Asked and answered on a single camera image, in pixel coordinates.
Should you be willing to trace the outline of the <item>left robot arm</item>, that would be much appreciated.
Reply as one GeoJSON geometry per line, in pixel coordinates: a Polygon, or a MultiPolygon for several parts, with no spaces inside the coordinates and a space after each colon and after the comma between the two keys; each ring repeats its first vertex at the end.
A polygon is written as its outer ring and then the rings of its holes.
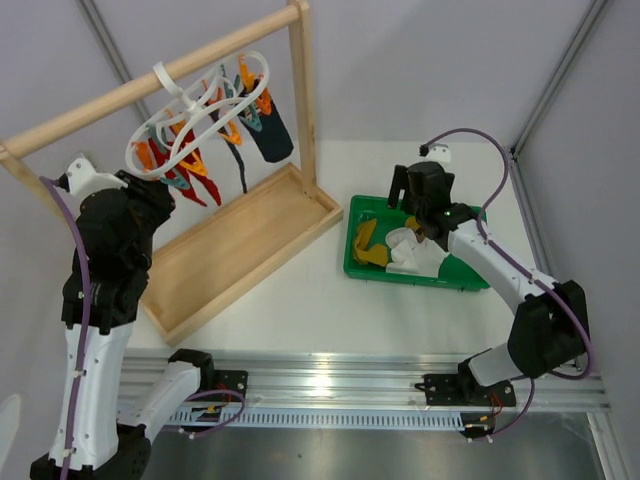
{"type": "Polygon", "coordinates": [[[88,194],[73,216],[58,199],[75,243],[61,320],[67,372],[56,437],[30,467],[33,479],[139,479],[154,440],[189,397],[209,398],[217,376],[211,355],[173,353],[159,381],[117,414],[121,368],[149,283],[152,243],[175,200],[166,184],[124,170],[88,194]]]}

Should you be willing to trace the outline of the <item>white plastic clip hanger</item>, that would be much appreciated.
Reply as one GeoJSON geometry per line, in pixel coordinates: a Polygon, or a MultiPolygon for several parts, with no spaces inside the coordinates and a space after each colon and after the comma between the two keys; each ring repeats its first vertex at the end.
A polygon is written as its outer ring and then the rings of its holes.
{"type": "Polygon", "coordinates": [[[144,180],[157,180],[166,172],[176,167],[186,157],[199,148],[203,141],[215,134],[219,128],[227,125],[244,110],[253,106],[259,96],[264,93],[270,79],[270,66],[267,59],[258,51],[248,51],[238,55],[241,60],[251,59],[258,62],[261,67],[258,76],[258,86],[246,95],[241,94],[241,90],[234,86],[222,74],[222,66],[225,59],[216,61],[213,66],[206,71],[201,78],[208,82],[208,88],[204,90],[200,97],[195,94],[200,88],[200,84],[195,82],[187,88],[180,87],[175,78],[171,76],[168,69],[161,62],[153,66],[153,75],[161,84],[161,87],[170,94],[171,101],[162,109],[158,110],[151,117],[142,122],[135,133],[131,136],[129,144],[125,150],[125,162],[127,170],[134,176],[144,180]],[[221,116],[210,127],[198,134],[193,141],[188,141],[186,135],[198,124],[209,117],[215,111],[219,111],[221,116]],[[158,140],[162,139],[161,130],[174,125],[180,121],[185,123],[184,127],[177,134],[173,143],[168,146],[169,159],[158,167],[151,168],[145,166],[140,160],[135,158],[134,147],[136,144],[149,139],[150,128],[154,129],[154,135],[158,140]]]}

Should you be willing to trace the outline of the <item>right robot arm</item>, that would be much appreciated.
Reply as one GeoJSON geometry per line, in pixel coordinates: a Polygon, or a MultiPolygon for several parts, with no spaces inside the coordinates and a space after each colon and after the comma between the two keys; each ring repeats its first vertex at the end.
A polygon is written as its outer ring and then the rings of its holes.
{"type": "Polygon", "coordinates": [[[482,210],[452,201],[454,179],[434,161],[398,165],[387,205],[414,216],[429,240],[478,273],[514,315],[505,343],[458,366],[458,395],[475,404],[502,382],[555,374],[566,362],[590,356],[592,345],[583,288],[525,266],[489,233],[482,210]]]}

